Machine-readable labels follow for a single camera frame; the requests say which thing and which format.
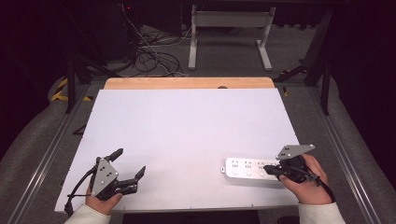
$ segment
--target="power strip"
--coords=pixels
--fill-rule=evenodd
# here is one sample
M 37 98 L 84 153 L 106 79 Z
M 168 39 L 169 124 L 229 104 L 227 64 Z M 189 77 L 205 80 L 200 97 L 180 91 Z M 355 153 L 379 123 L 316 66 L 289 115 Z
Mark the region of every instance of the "power strip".
M 276 176 L 268 175 L 265 165 L 277 165 L 279 161 L 273 160 L 253 160 L 243 158 L 228 158 L 225 166 L 221 167 L 221 172 L 225 178 L 232 182 L 262 182 L 280 183 Z

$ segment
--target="metal frame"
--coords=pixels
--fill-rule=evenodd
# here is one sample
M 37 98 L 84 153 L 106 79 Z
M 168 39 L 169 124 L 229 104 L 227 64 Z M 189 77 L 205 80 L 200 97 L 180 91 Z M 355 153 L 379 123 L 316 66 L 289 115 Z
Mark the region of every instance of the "metal frame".
M 326 131 L 329 134 L 334 154 L 340 162 L 341 168 L 343 169 L 346 176 L 346 180 L 355 195 L 356 201 L 361 208 L 361 212 L 363 213 L 364 218 L 366 219 L 367 223 L 382 223 L 377 212 L 375 211 L 374 205 L 372 204 L 366 190 L 364 189 L 361 178 L 359 177 L 353 166 L 352 161 L 347 155 L 347 151 L 345 150 L 344 145 L 341 142 L 341 139 L 338 136 L 338 133 L 335 130 L 331 119 L 322 110 L 323 105 L 322 102 L 319 100 L 320 97 L 318 96 L 317 91 L 313 87 L 308 88 L 308 91 L 323 121 L 323 125 L 325 126 Z
M 77 114 L 78 106 L 86 95 L 88 88 L 89 85 L 82 85 L 82 87 L 78 90 L 75 100 L 76 106 L 70 108 L 69 113 L 64 115 L 64 119 L 62 120 L 60 127 L 58 128 L 55 136 L 52 138 L 52 141 L 47 148 L 46 154 L 35 169 L 35 172 L 33 173 L 32 178 L 30 179 L 29 184 L 26 187 L 26 190 L 24 191 L 11 217 L 8 220 L 8 224 L 23 222 L 27 211 L 32 205 L 33 200 L 38 193 L 38 190 L 40 189 L 44 179 L 46 178 L 47 172 L 49 171 L 52 162 L 55 160 L 55 157 L 64 140 L 65 132 L 69 127 L 73 117 Z
M 262 56 L 262 63 L 266 71 L 272 71 L 272 65 L 268 58 L 265 44 L 270 33 L 271 24 L 275 16 L 275 7 L 269 12 L 225 12 L 225 11 L 197 11 L 197 6 L 191 10 L 191 45 L 189 69 L 194 70 L 196 66 L 196 54 L 198 41 L 196 39 L 196 28 L 200 27 L 265 27 L 261 40 L 257 40 L 257 47 Z

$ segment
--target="white board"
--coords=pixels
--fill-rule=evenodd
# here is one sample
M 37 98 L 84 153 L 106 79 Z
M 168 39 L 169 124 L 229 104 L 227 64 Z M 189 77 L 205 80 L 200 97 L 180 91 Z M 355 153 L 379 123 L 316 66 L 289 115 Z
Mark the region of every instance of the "white board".
M 297 204 L 281 185 L 228 182 L 220 167 L 228 157 L 273 160 L 298 145 L 277 89 L 100 91 L 64 181 L 55 211 L 96 157 L 118 148 L 112 162 L 119 180 L 144 165 L 136 194 L 114 208 L 123 213 L 246 209 Z M 87 180 L 78 190 L 84 194 Z M 77 209 L 84 198 L 73 200 Z

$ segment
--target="person's hand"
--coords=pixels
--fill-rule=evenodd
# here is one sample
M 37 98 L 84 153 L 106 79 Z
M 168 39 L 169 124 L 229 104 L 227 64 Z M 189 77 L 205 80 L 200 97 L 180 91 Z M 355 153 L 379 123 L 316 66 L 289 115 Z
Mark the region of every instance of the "person's hand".
M 303 154 L 302 156 L 305 159 L 305 165 L 308 166 L 314 174 L 319 175 L 321 181 L 329 185 L 327 176 L 318 161 L 313 156 L 307 154 Z M 332 198 L 326 190 L 322 186 L 318 187 L 315 181 L 309 182 L 305 180 L 305 182 L 298 184 L 284 175 L 281 175 L 279 179 L 287 189 L 294 193 L 300 203 L 313 205 L 332 203 Z
M 91 194 L 91 190 L 88 187 L 87 194 Z M 100 201 L 96 197 L 86 196 L 85 204 L 87 204 L 90 208 L 96 210 L 99 213 L 110 216 L 111 209 L 116 206 L 116 204 L 121 200 L 122 194 L 118 193 L 113 195 L 113 197 L 109 198 L 107 201 Z

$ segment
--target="metal rail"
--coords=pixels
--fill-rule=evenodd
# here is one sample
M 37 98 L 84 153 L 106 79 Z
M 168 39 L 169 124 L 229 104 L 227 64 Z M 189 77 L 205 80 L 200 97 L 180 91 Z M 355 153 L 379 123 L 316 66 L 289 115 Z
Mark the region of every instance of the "metal rail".
M 309 95 L 315 103 L 315 106 L 320 114 L 320 117 L 326 127 L 326 130 L 330 136 L 330 140 L 332 143 L 332 148 L 334 149 L 334 153 L 339 160 L 341 167 L 346 175 L 346 180 L 348 181 L 356 200 L 358 201 L 359 207 L 366 219 L 367 223 L 381 223 L 378 214 L 376 213 L 373 204 L 371 203 L 369 196 L 364 189 L 361 179 L 359 178 L 355 168 L 350 161 L 347 152 L 337 134 L 337 131 L 334 129 L 332 125 L 332 121 L 329 116 L 325 116 L 321 109 L 320 100 L 318 92 L 315 88 L 308 88 Z
M 27 211 L 32 205 L 32 202 L 41 187 L 41 184 L 44 181 L 44 178 L 47 175 L 48 170 L 50 169 L 50 166 L 52 165 L 52 162 L 55 159 L 56 154 L 58 153 L 61 143 L 64 140 L 64 134 L 71 120 L 75 116 L 79 104 L 82 102 L 84 96 L 86 95 L 88 88 L 89 85 L 82 85 L 82 87 L 79 89 L 76 105 L 73 107 L 69 114 L 64 115 L 61 125 L 59 126 L 56 134 L 52 138 L 46 154 L 44 154 L 43 159 L 35 169 L 35 172 L 33 173 L 25 192 L 21 196 L 20 201 L 14 209 L 14 212 L 12 213 L 10 219 L 8 220 L 8 224 L 22 223 Z

